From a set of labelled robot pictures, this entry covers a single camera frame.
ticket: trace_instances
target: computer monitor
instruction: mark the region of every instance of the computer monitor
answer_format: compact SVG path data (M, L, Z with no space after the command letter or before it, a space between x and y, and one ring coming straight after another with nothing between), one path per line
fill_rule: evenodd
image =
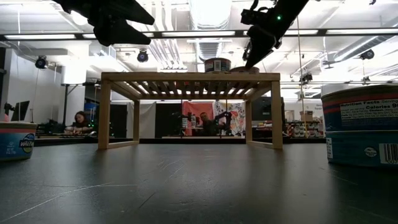
M12 114L11 121L24 121L28 107L29 107L29 101L17 103L15 105L15 110Z

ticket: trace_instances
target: barcode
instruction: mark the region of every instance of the barcode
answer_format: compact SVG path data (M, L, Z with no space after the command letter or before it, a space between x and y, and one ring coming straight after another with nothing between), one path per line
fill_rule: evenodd
M216 71L216 72L221 71L221 62L220 61L216 61L215 64L216 64L216 66L215 66L214 71Z
M380 163L398 164L398 144L379 144Z
M326 138L326 151L328 153L328 158L333 158L333 148L331 144L331 138Z

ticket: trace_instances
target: black table surface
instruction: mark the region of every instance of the black table surface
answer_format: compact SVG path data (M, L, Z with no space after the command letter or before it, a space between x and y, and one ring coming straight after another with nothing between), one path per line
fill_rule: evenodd
M397 172L284 147L36 147L0 163L0 223L398 223Z

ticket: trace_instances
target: shelf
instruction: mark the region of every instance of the shelf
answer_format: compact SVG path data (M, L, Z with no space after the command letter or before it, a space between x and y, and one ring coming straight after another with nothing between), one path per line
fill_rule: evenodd
M102 81L131 100L255 100L279 73L103 73Z
M111 90L134 102L133 141L109 143ZM252 128L246 126L246 144L283 149L282 111L279 73L155 73L105 72L101 76L98 148L111 149L139 143L140 100L244 100L246 124L252 122L251 102L271 91L272 144L252 140Z

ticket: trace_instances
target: woman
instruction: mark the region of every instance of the woman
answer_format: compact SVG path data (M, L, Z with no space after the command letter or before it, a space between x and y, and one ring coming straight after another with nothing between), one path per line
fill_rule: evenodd
M86 114L83 111L79 111L75 115L75 122L72 126L65 128L67 134L84 134L89 133L93 128L89 127L89 122L86 119Z

